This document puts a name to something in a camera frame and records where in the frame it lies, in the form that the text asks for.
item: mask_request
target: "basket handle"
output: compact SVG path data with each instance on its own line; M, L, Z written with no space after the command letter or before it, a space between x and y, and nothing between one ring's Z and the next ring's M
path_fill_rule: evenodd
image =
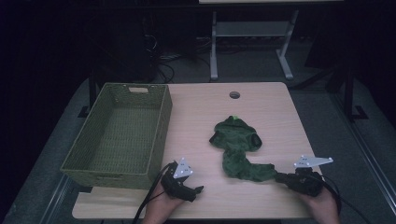
M149 89L146 87L128 87L128 91L132 93L149 93Z
M120 176L97 176L96 179L98 180L122 180Z

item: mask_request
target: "wooden table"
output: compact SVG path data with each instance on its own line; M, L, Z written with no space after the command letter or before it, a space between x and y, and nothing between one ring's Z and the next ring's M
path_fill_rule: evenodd
M209 143L215 125L236 115L254 127L263 142L247 158L293 173L300 156L313 156L313 151L283 83L172 84L169 89L174 106L163 166L184 157L194 171L184 184L205 186L193 203L183 203L171 218L309 217L294 192L274 180L255 183L226 176L221 168L223 149ZM240 98L232 99L231 91L238 91ZM133 218L146 194L140 189L95 187L91 193L78 195L73 216Z

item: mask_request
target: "human hand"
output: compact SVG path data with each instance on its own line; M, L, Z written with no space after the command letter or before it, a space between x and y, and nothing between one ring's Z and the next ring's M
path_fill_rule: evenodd
M185 201L178 198L171 198L164 192L161 181L152 192L151 198L156 197L149 201L146 207L146 215L143 219L143 224L163 224L172 213Z
M299 198L308 206L314 220L319 224L339 224L337 204L332 194L323 188L317 197L298 193Z

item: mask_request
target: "green basket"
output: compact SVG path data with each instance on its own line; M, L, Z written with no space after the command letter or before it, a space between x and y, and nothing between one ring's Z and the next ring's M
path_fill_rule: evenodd
M61 171L82 186L149 189L171 110L167 85L106 83Z

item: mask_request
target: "green towel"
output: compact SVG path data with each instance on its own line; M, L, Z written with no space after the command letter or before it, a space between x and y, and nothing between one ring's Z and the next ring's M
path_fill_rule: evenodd
M215 134L209 142L225 149L222 167L229 177L262 182L275 176L273 164L250 163L246 151L256 151L262 140L256 130L236 116L230 116L215 126Z

